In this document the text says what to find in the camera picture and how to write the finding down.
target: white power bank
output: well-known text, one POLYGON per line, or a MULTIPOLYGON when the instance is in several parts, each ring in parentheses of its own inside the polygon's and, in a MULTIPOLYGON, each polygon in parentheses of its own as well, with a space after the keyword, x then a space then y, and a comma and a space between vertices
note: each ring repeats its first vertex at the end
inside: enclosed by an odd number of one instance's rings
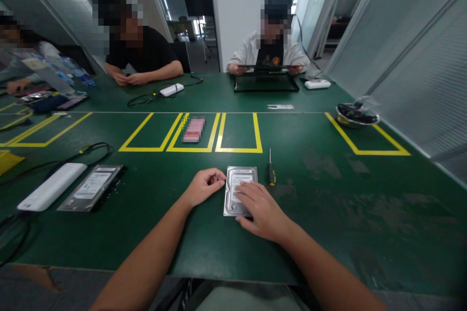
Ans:
POLYGON ((169 97, 170 95, 173 95, 176 92, 180 92, 184 89, 185 87, 182 84, 176 83, 172 86, 166 87, 165 89, 161 90, 161 94, 165 97, 169 97))
POLYGON ((310 90, 316 89, 316 88, 327 88, 330 86, 331 86, 331 83, 325 79, 320 79, 320 80, 315 80, 315 81, 308 80, 307 82, 305 82, 305 87, 310 90))
POLYGON ((28 211, 47 209, 87 167, 86 164, 81 163, 66 163, 28 195, 17 208, 28 211))

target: pink object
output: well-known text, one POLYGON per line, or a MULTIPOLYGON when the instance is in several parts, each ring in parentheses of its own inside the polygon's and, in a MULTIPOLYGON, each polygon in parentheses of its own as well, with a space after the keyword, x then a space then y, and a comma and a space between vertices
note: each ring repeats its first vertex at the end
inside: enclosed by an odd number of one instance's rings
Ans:
POLYGON ((199 142, 203 129, 204 129, 205 120, 204 117, 195 117, 190 119, 188 127, 186 128, 185 134, 183 135, 182 142, 187 143, 196 143, 199 142))

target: black t-shirt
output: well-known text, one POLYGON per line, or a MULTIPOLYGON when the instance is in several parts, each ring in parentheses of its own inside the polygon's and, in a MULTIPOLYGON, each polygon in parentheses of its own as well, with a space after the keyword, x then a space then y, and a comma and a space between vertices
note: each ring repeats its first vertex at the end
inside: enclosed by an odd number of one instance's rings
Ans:
POLYGON ((178 57, 167 40, 157 30, 144 26, 143 47, 128 48, 126 42, 110 40, 106 62, 124 69, 129 63, 138 73, 158 70, 178 57))
POLYGON ((276 40, 273 44, 266 44, 261 40, 256 60, 257 66, 281 66, 284 59, 284 38, 276 40))

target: worn table surface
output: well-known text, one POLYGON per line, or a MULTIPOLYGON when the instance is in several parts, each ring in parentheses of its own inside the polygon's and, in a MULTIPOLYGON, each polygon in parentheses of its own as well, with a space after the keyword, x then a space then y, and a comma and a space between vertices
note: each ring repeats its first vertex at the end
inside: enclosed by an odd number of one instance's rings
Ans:
MULTIPOLYGON (((235 94, 227 75, 200 76, 203 84, 187 87, 176 98, 133 108, 126 106, 128 100, 158 84, 121 88, 99 76, 97 87, 88 90, 90 98, 68 117, 31 116, 31 125, 0 133, 2 149, 26 157, 2 180, 100 141, 115 148, 106 164, 128 167, 98 212, 55 210, 76 182, 48 210, 35 214, 16 263, 115 270, 198 170, 256 166, 265 184, 271 148, 277 174, 272 196, 366 285, 455 293, 466 252, 467 201, 460 186, 384 125, 379 130, 336 127, 330 120, 336 104, 352 101, 337 85, 306 90, 297 80, 298 93, 235 94), (268 109, 273 104, 293 109, 268 109), (206 118, 198 145, 180 141, 180 125, 192 116, 206 118)), ((185 75, 175 81, 194 79, 185 75)), ((13 101, 0 97, 1 126, 22 117, 14 115, 21 108, 10 106, 13 101)), ((45 173, 0 188, 0 218, 13 212, 45 173)), ((224 217, 223 204, 221 189, 193 210, 171 275, 305 282, 279 246, 224 217)), ((0 252, 0 260, 12 244, 0 252)))

